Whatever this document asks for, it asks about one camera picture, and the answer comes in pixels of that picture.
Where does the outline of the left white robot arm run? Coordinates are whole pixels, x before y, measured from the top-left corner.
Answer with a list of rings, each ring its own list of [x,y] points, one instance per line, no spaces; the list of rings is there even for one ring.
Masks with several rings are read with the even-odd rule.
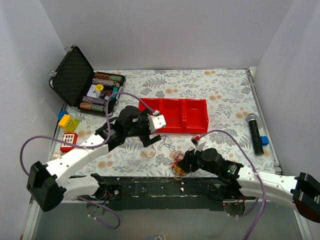
[[[127,138],[138,137],[144,147],[161,139],[151,134],[166,126],[164,115],[149,109],[140,111],[135,106],[126,106],[114,121],[106,122],[97,129],[80,147],[45,164],[37,161],[29,172],[27,190],[44,212],[51,211],[63,200],[79,196],[103,199],[108,184],[97,173],[86,176],[74,174],[95,160],[107,155],[122,145]]]

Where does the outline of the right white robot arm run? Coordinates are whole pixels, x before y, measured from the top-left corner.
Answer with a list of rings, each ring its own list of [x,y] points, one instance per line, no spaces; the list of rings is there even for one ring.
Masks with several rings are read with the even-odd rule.
[[[176,166],[185,173],[201,169],[216,175],[232,199],[265,198],[297,211],[312,222],[320,221],[320,183],[308,173],[301,172],[298,176],[255,173],[248,166],[224,159],[214,148],[188,150]]]

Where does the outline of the red three-compartment tray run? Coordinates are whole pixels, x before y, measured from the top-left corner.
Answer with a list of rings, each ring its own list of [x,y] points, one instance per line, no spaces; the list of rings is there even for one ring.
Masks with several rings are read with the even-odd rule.
[[[166,127],[157,133],[203,134],[208,131],[209,117],[205,99],[143,98],[147,106],[164,115]]]

